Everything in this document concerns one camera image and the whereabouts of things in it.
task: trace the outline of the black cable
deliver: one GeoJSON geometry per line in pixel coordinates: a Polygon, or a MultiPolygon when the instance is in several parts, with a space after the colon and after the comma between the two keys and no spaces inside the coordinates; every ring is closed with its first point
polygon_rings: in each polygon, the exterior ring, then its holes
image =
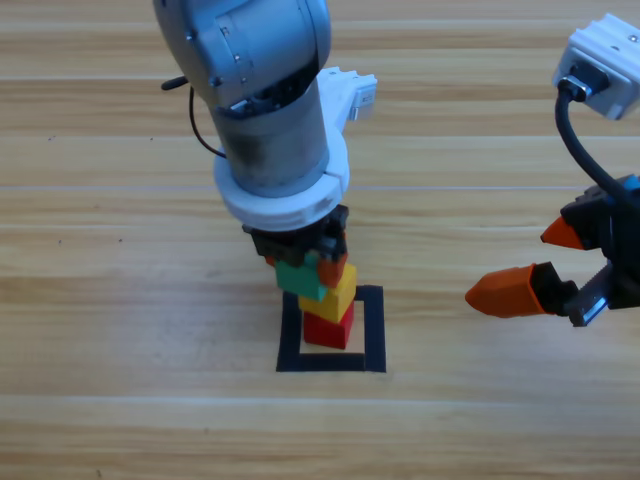
{"type": "Polygon", "coordinates": [[[189,120],[191,121],[191,128],[193,129],[193,133],[195,134],[196,138],[198,139],[198,141],[202,144],[202,146],[204,148],[206,148],[207,150],[209,150],[211,153],[213,153],[214,155],[218,155],[219,157],[222,158],[227,158],[227,156],[216,150],[215,148],[211,147],[204,138],[202,138],[202,136],[200,135],[200,132],[198,131],[198,127],[196,126],[196,116],[194,113],[194,109],[193,109],[193,101],[195,99],[196,96],[196,92],[193,89],[193,87],[191,87],[191,90],[189,91],[189,120]]]}
{"type": "MultiPolygon", "coordinates": [[[[171,80],[167,80],[166,82],[164,82],[161,85],[162,90],[164,90],[165,92],[169,91],[169,90],[173,90],[174,88],[180,88],[183,85],[186,85],[187,83],[189,83],[189,80],[187,80],[187,77],[177,77],[177,78],[173,78],[171,80]]],[[[218,155],[219,157],[222,158],[227,158],[227,156],[216,150],[215,148],[211,147],[204,138],[202,138],[202,135],[200,135],[200,132],[198,131],[198,127],[196,126],[196,115],[194,112],[194,107],[193,107],[193,103],[195,100],[195,96],[196,96],[196,92],[193,89],[193,87],[190,87],[191,91],[189,92],[189,120],[191,121],[191,129],[193,130],[193,133],[195,134],[196,138],[198,139],[198,141],[202,144],[202,146],[204,148],[206,148],[207,150],[209,150],[211,153],[213,153],[214,155],[218,155]]]]}
{"type": "Polygon", "coordinates": [[[556,126],[569,153],[571,153],[571,156],[573,156],[580,168],[582,168],[602,190],[607,192],[615,200],[617,205],[627,206],[640,213],[638,207],[631,201],[627,190],[598,165],[598,162],[589,155],[580,143],[580,140],[578,140],[569,119],[569,105],[573,100],[574,96],[571,91],[567,89],[560,89],[558,91],[558,98],[556,100],[556,126]]]}

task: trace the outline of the green block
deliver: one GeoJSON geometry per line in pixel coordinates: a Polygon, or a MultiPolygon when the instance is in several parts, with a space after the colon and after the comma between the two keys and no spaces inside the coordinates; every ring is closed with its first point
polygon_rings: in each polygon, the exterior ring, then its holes
{"type": "Polygon", "coordinates": [[[318,278],[317,264],[318,259],[312,255],[307,255],[304,264],[299,268],[276,261],[278,288],[300,297],[321,302],[329,289],[322,285],[318,278]]]}

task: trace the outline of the white connector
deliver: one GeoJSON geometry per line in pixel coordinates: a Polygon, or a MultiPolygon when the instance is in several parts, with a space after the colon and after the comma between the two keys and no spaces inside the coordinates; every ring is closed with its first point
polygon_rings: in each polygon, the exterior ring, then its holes
{"type": "Polygon", "coordinates": [[[340,67],[325,68],[318,74],[325,124],[340,132],[347,121],[367,118],[373,112],[378,80],[374,75],[343,72],[340,67]]]}
{"type": "Polygon", "coordinates": [[[585,104],[610,120],[620,120],[640,102],[640,30],[606,14],[569,37],[553,76],[553,85],[570,75],[571,67],[587,62],[605,72],[610,86],[585,104]]]}

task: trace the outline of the wood grain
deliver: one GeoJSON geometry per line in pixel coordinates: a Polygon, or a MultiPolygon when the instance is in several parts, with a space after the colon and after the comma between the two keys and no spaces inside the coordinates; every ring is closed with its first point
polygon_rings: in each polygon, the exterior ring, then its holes
{"type": "MultiPolygon", "coordinates": [[[[329,5],[329,63],[380,80],[345,202],[359,283],[385,288],[384,375],[275,372],[281,294],[186,91],[159,89],[179,72],[149,0],[0,0],[1,479],[640,478],[637,312],[576,330],[464,302],[492,270],[604,263],[539,240],[591,183],[550,78],[571,32],[636,3],[329,5]]],[[[638,173],[637,116],[572,118],[638,173]]]]}

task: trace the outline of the red block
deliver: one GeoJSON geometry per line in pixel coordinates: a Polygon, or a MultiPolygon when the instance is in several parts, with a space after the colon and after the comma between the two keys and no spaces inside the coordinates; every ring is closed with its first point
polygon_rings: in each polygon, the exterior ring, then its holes
{"type": "Polygon", "coordinates": [[[354,309],[355,301],[351,302],[342,320],[337,324],[304,312],[304,341],[321,347],[346,349],[353,327],[354,309]]]}

